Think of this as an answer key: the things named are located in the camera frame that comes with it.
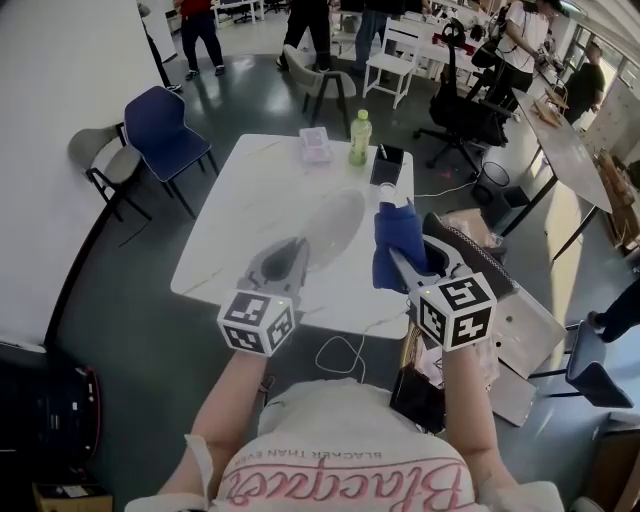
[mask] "cardboard box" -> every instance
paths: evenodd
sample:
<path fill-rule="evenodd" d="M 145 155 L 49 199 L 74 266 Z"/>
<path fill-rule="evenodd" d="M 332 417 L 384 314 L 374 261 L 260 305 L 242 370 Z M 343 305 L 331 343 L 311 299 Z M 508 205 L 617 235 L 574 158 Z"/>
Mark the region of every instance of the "cardboard box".
<path fill-rule="evenodd" d="M 112 512 L 113 497 L 97 484 L 32 484 L 39 512 Z"/>

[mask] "blue jeans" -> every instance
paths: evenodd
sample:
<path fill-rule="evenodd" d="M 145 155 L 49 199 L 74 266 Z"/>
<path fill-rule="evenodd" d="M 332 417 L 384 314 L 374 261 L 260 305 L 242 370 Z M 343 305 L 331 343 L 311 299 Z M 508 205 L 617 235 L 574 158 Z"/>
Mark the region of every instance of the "blue jeans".
<path fill-rule="evenodd" d="M 385 12 L 372 11 L 367 8 L 362 12 L 362 23 L 356 35 L 356 63 L 353 66 L 358 71 L 364 71 L 367 67 L 367 61 L 371 53 L 371 43 L 373 43 L 373 38 L 376 34 L 380 36 L 380 43 L 384 42 L 384 29 L 389 18 L 391 18 L 391 15 Z M 395 41 L 389 41 L 385 51 L 389 55 L 393 55 L 395 49 Z"/>

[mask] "person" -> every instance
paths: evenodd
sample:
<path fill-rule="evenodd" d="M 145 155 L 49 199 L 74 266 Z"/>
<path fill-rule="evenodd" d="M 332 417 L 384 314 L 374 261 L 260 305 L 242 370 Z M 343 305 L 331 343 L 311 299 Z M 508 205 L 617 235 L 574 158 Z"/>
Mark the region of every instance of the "person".
<path fill-rule="evenodd" d="M 422 0 L 422 7 L 425 12 L 431 12 L 428 0 Z M 351 67 L 353 74 L 364 76 L 371 54 L 371 45 L 376 34 L 379 35 L 380 42 L 384 44 L 387 20 L 389 18 L 399 19 L 405 11 L 405 0 L 365 0 L 360 29 L 356 34 L 356 61 Z M 385 52 L 393 55 L 395 48 L 395 41 L 389 41 Z"/>
<path fill-rule="evenodd" d="M 140 14 L 141 18 L 146 18 L 147 16 L 149 16 L 149 14 L 151 14 L 151 9 L 149 9 L 146 5 L 138 2 L 138 14 Z M 156 43 L 153 41 L 153 38 L 149 35 L 149 32 L 147 31 L 147 25 L 145 25 L 144 19 L 142 20 L 142 26 L 144 27 L 144 33 L 147 36 L 147 41 L 149 42 L 149 47 L 151 48 L 151 55 L 153 55 L 153 60 L 155 61 L 156 66 L 158 67 L 158 72 L 160 73 L 162 84 L 164 85 L 165 89 L 167 89 L 168 91 L 180 92 L 182 90 L 182 85 L 180 84 L 174 85 L 169 80 L 169 77 L 167 76 L 167 72 L 164 70 L 164 66 L 162 65 L 162 58 L 160 57 L 160 52 L 158 51 L 158 48 L 156 47 Z"/>
<path fill-rule="evenodd" d="M 443 355 L 447 441 L 393 411 L 388 391 L 344 379 L 272 399 L 243 447 L 266 365 L 231 357 L 173 474 L 125 512 L 564 510 L 552 483 L 519 485 L 505 467 L 473 346 Z"/>
<path fill-rule="evenodd" d="M 640 280 L 629 286 L 604 313 L 591 311 L 587 321 L 595 330 L 604 329 L 600 337 L 611 343 L 636 325 L 640 325 Z"/>
<path fill-rule="evenodd" d="M 216 26 L 213 23 L 210 0 L 173 0 L 173 6 L 182 15 L 182 49 L 189 63 L 189 72 L 185 80 L 193 80 L 200 74 L 198 59 L 196 58 L 196 42 L 200 37 L 207 48 L 207 53 L 216 68 L 216 76 L 224 73 L 222 49 Z"/>
<path fill-rule="evenodd" d="M 318 70 L 329 71 L 331 69 L 331 27 L 327 0 L 291 0 L 287 34 L 283 46 L 289 44 L 297 48 L 307 28 L 316 50 Z M 276 64 L 282 71 L 289 70 L 284 52 L 276 59 Z"/>
<path fill-rule="evenodd" d="M 517 106 L 511 89 L 527 92 L 533 82 L 533 69 L 541 60 L 538 48 L 544 43 L 549 20 L 563 12 L 560 0 L 536 0 L 536 4 L 516 0 L 506 15 L 505 34 L 496 50 L 495 72 L 498 84 L 487 101 L 513 112 Z"/>
<path fill-rule="evenodd" d="M 567 82 L 567 105 L 564 117 L 575 123 L 582 114 L 591 109 L 597 112 L 604 98 L 605 79 L 600 59 L 602 50 L 596 43 L 590 43 L 586 50 L 587 60 L 573 73 Z"/>

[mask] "white chair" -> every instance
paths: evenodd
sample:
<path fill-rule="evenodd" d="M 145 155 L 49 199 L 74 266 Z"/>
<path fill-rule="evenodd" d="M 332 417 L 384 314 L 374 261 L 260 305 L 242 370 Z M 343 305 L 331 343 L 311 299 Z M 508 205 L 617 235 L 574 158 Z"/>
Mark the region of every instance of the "white chair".
<path fill-rule="evenodd" d="M 307 111 L 310 97 L 316 98 L 311 115 L 311 126 L 316 124 L 322 100 L 325 98 L 335 99 L 338 109 L 342 112 L 347 139 L 350 139 L 351 130 L 346 98 L 353 98 L 357 94 L 356 84 L 353 83 L 351 77 L 342 71 L 319 73 L 309 69 L 315 62 L 315 54 L 301 52 L 288 44 L 284 45 L 284 55 L 287 58 L 292 78 L 305 92 L 303 113 Z"/>
<path fill-rule="evenodd" d="M 384 40 L 382 42 L 382 51 L 367 61 L 367 72 L 364 78 L 364 89 L 362 91 L 363 98 L 367 97 L 367 93 L 371 89 L 378 89 L 379 91 L 395 95 L 396 98 L 393 102 L 393 108 L 395 109 L 398 106 L 400 100 L 409 92 L 411 77 L 417 67 L 418 54 L 420 53 L 420 48 L 422 48 L 424 34 L 425 30 L 423 27 L 394 21 L 391 18 L 387 20 Z M 411 60 L 405 60 L 400 57 L 395 57 L 394 55 L 387 55 L 385 50 L 389 41 L 395 41 L 396 43 L 405 45 L 404 54 L 411 54 Z M 378 69 L 378 77 L 369 84 L 369 71 L 371 68 Z M 380 78 L 382 77 L 383 71 L 399 76 L 398 87 L 395 91 L 380 86 Z M 407 85 L 404 90 L 402 90 L 402 84 L 405 78 L 407 79 Z"/>

